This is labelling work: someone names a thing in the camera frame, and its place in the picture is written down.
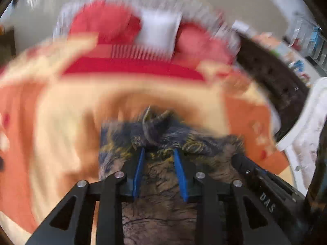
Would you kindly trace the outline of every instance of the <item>cloth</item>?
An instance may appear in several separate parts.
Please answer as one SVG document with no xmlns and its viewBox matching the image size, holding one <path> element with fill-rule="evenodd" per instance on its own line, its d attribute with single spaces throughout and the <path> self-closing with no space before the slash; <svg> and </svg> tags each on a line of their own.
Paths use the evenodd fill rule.
<svg viewBox="0 0 327 245">
<path fill-rule="evenodd" d="M 136 43 L 174 53 L 182 12 L 140 9 L 142 29 Z"/>
<path fill-rule="evenodd" d="M 101 180 L 121 169 L 138 147 L 156 146 L 146 161 L 140 198 L 122 209 L 125 244 L 194 244 L 197 213 L 183 202 L 174 169 L 173 150 L 181 148 L 197 169 L 214 179 L 240 179 L 231 157 L 242 153 L 236 136 L 214 138 L 187 126 L 173 112 L 147 108 L 135 122 L 110 121 L 101 128 Z"/>
<path fill-rule="evenodd" d="M 211 34 L 195 23 L 180 25 L 175 50 L 182 53 L 184 58 L 209 59 L 227 65 L 231 65 L 235 59 L 226 41 L 212 38 Z"/>
<path fill-rule="evenodd" d="M 141 30 L 140 21 L 131 8 L 96 0 L 78 12 L 69 33 L 98 32 L 99 43 L 132 43 Z"/>
<path fill-rule="evenodd" d="M 142 47 L 99 44 L 97 34 L 45 41 L 0 75 L 0 225 L 15 245 L 79 180 L 99 180 L 102 124 L 135 122 L 149 105 L 214 137 L 241 136 L 250 159 L 289 172 L 256 83 L 230 66 L 189 66 Z"/>
</svg>

